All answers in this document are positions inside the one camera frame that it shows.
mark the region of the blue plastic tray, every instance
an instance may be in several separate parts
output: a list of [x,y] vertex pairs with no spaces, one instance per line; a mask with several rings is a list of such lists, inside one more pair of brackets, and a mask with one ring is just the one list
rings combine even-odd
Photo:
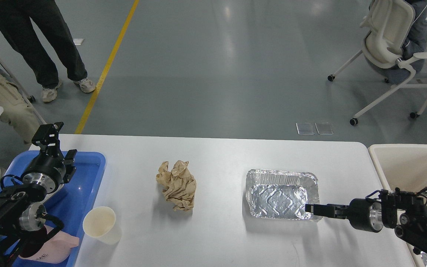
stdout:
[[[6,174],[20,176],[31,160],[39,154],[39,151],[26,151],[14,158],[7,169]],[[93,208],[98,188],[102,182],[105,172],[105,156],[98,152],[78,152],[75,156],[77,171],[73,175],[69,184],[65,184],[63,190],[67,195],[51,205],[47,212],[57,216],[64,222],[63,231],[70,235],[83,239],[82,221],[85,215]],[[5,185],[12,185],[10,178],[5,179]],[[80,246],[74,247],[68,259],[59,264],[49,264],[32,260],[22,260],[17,258],[14,267],[72,267],[77,259]]]

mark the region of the gray floor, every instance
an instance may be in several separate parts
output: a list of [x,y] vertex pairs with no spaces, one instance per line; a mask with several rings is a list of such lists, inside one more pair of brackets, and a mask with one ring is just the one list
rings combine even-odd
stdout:
[[[57,2],[97,81],[131,8],[100,0]],[[388,90],[363,56],[334,81],[327,75],[360,49],[367,1],[140,0],[83,133],[207,138],[427,144],[427,109],[408,118],[425,92],[398,91],[360,118],[353,114]],[[85,19],[80,15],[91,14]],[[29,67],[0,34],[0,55],[49,122],[73,133],[90,96],[64,74],[50,104]],[[334,135],[298,135],[296,122],[329,122]],[[0,164],[25,147],[0,123]]]

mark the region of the khaki pants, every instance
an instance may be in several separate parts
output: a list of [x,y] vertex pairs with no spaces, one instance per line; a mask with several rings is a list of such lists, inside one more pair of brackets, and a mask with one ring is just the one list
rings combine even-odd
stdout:
[[39,128],[39,121],[33,109],[24,102],[17,87],[0,74],[0,106],[4,111],[0,120],[8,123],[25,143],[30,144],[32,137]]

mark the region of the black pants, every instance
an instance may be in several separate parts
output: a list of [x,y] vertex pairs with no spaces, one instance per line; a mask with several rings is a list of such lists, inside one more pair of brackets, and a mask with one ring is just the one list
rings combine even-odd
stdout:
[[0,31],[22,55],[44,88],[58,84],[56,65],[42,47],[30,21],[39,27],[67,68],[72,81],[87,78],[85,65],[54,0],[0,0]]

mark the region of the pink bag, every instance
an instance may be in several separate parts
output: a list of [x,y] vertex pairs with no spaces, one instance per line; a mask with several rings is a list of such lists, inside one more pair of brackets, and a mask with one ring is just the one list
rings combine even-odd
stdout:
[[[50,226],[44,226],[46,227],[47,233],[53,229]],[[66,232],[60,231],[53,238],[44,243],[37,252],[34,253],[35,247],[26,247],[19,257],[24,260],[60,263],[70,255],[70,250],[73,247],[77,247],[79,242],[80,239],[78,237],[74,237]]]

